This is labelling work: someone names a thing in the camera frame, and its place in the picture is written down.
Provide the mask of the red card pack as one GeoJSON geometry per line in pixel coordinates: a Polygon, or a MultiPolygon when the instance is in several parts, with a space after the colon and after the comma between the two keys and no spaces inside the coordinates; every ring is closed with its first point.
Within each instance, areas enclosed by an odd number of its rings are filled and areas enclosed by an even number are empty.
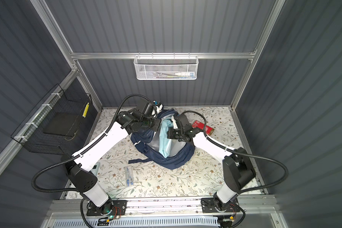
{"type": "Polygon", "coordinates": [[[212,135],[212,133],[214,132],[214,128],[206,125],[200,121],[194,121],[194,123],[192,124],[193,128],[199,128],[201,130],[203,130],[205,128],[205,132],[207,135],[212,135]]]}

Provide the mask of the light blue pencil pouch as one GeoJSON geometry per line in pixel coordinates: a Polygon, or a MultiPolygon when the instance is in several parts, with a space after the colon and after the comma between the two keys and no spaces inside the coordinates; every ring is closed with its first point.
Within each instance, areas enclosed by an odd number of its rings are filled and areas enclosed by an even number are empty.
{"type": "Polygon", "coordinates": [[[161,121],[160,134],[159,134],[159,153],[167,158],[171,152],[172,140],[168,138],[169,128],[173,128],[171,118],[166,118],[161,121]]]}

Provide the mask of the navy blue student backpack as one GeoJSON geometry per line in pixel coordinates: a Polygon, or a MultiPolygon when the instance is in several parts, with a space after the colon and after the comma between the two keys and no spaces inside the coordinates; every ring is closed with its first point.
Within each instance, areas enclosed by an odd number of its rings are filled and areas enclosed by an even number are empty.
{"type": "Polygon", "coordinates": [[[178,115],[174,109],[163,110],[158,114],[161,127],[157,132],[145,130],[131,134],[132,143],[147,158],[129,160],[129,164],[151,161],[169,170],[174,170],[182,167],[192,158],[195,152],[194,145],[167,138],[167,132],[173,126],[172,116],[174,115],[178,115]]]}

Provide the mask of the clear plastic ruler set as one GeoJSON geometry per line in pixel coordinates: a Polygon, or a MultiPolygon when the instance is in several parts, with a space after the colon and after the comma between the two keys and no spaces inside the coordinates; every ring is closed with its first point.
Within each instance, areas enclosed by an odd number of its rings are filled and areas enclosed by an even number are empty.
{"type": "Polygon", "coordinates": [[[133,174],[132,166],[128,165],[124,167],[124,176],[125,176],[126,186],[133,187],[134,186],[134,174],[133,174]]]}

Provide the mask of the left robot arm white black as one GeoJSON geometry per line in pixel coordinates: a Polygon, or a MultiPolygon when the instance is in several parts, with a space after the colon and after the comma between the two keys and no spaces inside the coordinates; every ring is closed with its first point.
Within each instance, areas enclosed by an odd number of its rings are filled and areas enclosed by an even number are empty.
{"type": "Polygon", "coordinates": [[[111,199],[91,172],[94,165],[128,135],[143,130],[157,131],[161,126],[158,114],[163,110],[163,104],[159,101],[142,101],[129,111],[121,112],[120,109],[111,124],[84,148],[73,153],[74,161],[66,164],[67,176],[76,190],[98,208],[111,204],[111,199]]]}

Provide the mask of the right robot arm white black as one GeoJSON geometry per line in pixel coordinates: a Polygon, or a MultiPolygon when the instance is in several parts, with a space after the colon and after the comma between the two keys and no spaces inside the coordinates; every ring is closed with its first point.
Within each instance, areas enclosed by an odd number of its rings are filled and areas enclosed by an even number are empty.
{"type": "Polygon", "coordinates": [[[202,129],[193,127],[185,113],[172,117],[173,127],[167,132],[169,139],[190,143],[204,150],[222,165],[224,184],[214,194],[213,204],[218,211],[227,209],[242,193],[242,189],[256,177],[256,171],[243,148],[228,147],[211,138],[202,129]]]}

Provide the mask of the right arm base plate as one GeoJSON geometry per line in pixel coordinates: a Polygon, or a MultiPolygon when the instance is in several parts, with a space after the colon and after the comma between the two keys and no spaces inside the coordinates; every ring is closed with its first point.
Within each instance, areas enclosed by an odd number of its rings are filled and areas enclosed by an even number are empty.
{"type": "Polygon", "coordinates": [[[201,198],[201,208],[203,213],[237,213],[240,209],[237,207],[237,201],[221,202],[217,198],[201,198]]]}

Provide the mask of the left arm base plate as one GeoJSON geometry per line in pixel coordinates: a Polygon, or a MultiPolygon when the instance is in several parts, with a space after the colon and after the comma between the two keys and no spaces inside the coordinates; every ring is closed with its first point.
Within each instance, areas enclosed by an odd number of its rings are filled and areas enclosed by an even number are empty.
{"type": "Polygon", "coordinates": [[[127,208],[127,200],[111,200],[109,199],[103,206],[97,207],[92,201],[90,201],[86,208],[87,216],[115,216],[125,215],[127,208]]]}

